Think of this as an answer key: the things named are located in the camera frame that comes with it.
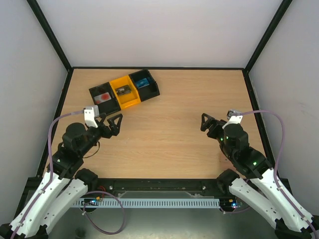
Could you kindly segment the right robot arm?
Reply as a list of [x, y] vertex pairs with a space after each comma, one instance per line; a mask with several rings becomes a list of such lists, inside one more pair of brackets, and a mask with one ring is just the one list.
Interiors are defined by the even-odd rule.
[[235, 170], [227, 169], [217, 178], [217, 189], [232, 194], [262, 216], [279, 239], [317, 239], [319, 217], [308, 212], [277, 176], [277, 169], [249, 144], [241, 126], [243, 113], [229, 111], [228, 120], [201, 116], [201, 131], [215, 139]]

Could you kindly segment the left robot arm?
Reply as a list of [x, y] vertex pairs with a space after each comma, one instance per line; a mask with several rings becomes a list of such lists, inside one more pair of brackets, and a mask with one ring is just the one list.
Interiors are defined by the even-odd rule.
[[81, 168], [88, 151], [99, 145], [101, 138], [120, 132], [122, 114], [109, 119], [83, 110], [85, 123], [70, 124], [55, 153], [49, 153], [49, 166], [34, 194], [22, 211], [9, 224], [0, 227], [4, 239], [46, 239], [59, 219], [84, 195], [104, 194], [97, 189], [98, 176]]

